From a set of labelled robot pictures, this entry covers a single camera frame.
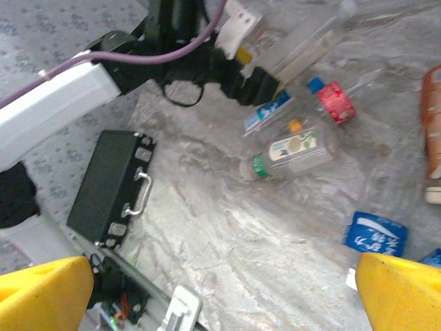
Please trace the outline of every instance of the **black case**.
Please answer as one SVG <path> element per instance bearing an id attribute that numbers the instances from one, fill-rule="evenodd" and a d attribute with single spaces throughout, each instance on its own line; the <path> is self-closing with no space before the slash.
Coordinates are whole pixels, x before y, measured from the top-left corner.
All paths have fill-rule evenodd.
<path id="1" fill-rule="evenodd" d="M 68 226 L 92 243 L 109 248 L 121 244 L 130 220 L 123 211 L 134 208 L 141 186 L 150 180 L 145 173 L 155 146 L 153 139 L 138 132 L 103 131 Z"/>

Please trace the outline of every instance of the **bottle label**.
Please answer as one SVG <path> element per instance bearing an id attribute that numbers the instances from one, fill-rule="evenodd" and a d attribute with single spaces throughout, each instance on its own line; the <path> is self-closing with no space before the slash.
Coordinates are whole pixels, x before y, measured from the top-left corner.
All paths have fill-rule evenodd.
<path id="1" fill-rule="evenodd" d="M 367 212 L 355 212 L 343 243 L 359 252 L 401 257 L 408 229 L 395 221 Z"/>
<path id="2" fill-rule="evenodd" d="M 261 107 L 257 108 L 257 110 L 249 115 L 245 121 L 245 131 L 248 132 L 251 129 L 255 128 L 257 125 L 259 125 L 263 120 L 265 120 L 269 115 L 274 113 L 275 111 L 279 110 L 282 105 L 287 103 L 289 100 L 291 100 L 291 97 L 289 96 L 286 91 L 282 91 L 279 94 L 277 94 L 276 98 L 268 102 Z"/>
<path id="3" fill-rule="evenodd" d="M 316 93 L 316 96 L 338 125 L 343 124 L 356 115 L 356 109 L 351 100 L 336 81 L 326 85 Z"/>
<path id="4" fill-rule="evenodd" d="M 423 257 L 419 262 L 431 265 L 432 267 L 441 268 L 441 248 L 438 248 L 426 257 Z"/>
<path id="5" fill-rule="evenodd" d="M 317 133 L 315 130 L 310 130 L 272 143 L 268 153 L 271 161 L 278 161 L 316 146 Z"/>
<path id="6" fill-rule="evenodd" d="M 260 177 L 266 177 L 269 175 L 263 167 L 262 154 L 253 157 L 253 170 Z"/>

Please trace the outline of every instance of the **white bracket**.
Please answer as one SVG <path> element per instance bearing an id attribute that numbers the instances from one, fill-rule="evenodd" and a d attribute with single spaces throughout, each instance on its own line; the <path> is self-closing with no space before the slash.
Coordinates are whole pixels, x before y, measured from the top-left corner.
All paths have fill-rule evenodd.
<path id="1" fill-rule="evenodd" d="M 246 10 L 237 0 L 228 0 L 225 11 L 229 19 L 220 29 L 215 46 L 232 60 L 242 40 L 258 25 L 262 15 Z"/>
<path id="2" fill-rule="evenodd" d="M 120 94 L 101 64 L 85 61 L 0 109 L 0 172 L 67 124 Z"/>
<path id="3" fill-rule="evenodd" d="M 183 286 L 174 290 L 162 325 L 157 331 L 193 331 L 201 312 L 201 300 Z"/>

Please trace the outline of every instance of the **floor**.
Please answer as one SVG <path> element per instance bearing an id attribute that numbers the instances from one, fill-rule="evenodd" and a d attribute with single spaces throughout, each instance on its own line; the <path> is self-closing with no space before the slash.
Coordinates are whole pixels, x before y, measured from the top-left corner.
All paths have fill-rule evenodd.
<path id="1" fill-rule="evenodd" d="M 292 13 L 271 17 L 288 29 Z M 347 88 L 363 73 L 379 73 L 353 98 L 361 127 L 348 126 L 345 141 L 357 148 L 343 147 L 331 170 L 285 181 L 245 183 L 239 175 L 239 161 L 259 152 L 242 138 L 252 108 L 213 85 L 196 107 L 180 109 L 147 84 L 131 125 L 158 139 L 154 186 L 126 257 L 166 292 L 185 284 L 199 293 L 210 330 L 370 330 L 345 285 L 358 255 L 341 241 L 373 163 L 402 137 L 418 143 L 420 80 L 439 64 L 440 29 L 439 8 L 366 21 L 320 60 L 311 70 Z M 174 90 L 183 100 L 193 93 L 186 84 Z M 419 200 L 407 220 L 406 257 L 441 244 L 439 214 Z"/>
<path id="2" fill-rule="evenodd" d="M 244 2 L 290 31 L 326 1 Z M 215 7 L 209 2 L 210 12 Z M 135 1 L 1 2 L 0 97 L 108 30 L 129 30 L 144 14 Z M 328 172 L 244 182 L 238 164 L 259 152 L 242 138 L 252 108 L 210 85 L 196 107 L 183 110 L 153 83 L 56 133 L 25 163 L 47 209 L 63 223 L 103 129 L 153 134 L 152 195 L 123 246 L 139 270 L 169 294 L 178 284 L 199 293 L 200 322 L 210 330 L 370 330 L 358 295 L 345 285 L 357 254 L 340 242 L 373 165 L 369 155 L 381 162 L 399 137 L 418 132 L 420 80 L 439 64 L 440 17 L 435 8 L 364 21 L 311 69 L 349 88 L 362 73 L 380 73 L 354 97 L 364 125 L 348 127 L 346 138 L 358 148 L 343 148 Z M 173 92 L 185 100 L 194 91 L 178 84 Z M 420 199 L 406 257 L 419 259 L 441 244 L 439 214 Z"/>

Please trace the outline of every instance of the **bottle cap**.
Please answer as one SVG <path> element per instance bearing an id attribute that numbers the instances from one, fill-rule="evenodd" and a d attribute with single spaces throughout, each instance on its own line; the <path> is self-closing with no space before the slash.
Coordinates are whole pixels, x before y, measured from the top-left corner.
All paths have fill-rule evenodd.
<path id="1" fill-rule="evenodd" d="M 290 121 L 288 127 L 292 133 L 296 133 L 303 128 L 302 123 L 298 119 L 293 119 L 292 121 Z"/>
<path id="2" fill-rule="evenodd" d="M 308 83 L 308 88 L 312 94 L 316 94 L 318 91 L 320 91 L 324 87 L 325 87 L 325 82 L 322 81 L 319 77 L 313 78 Z"/>

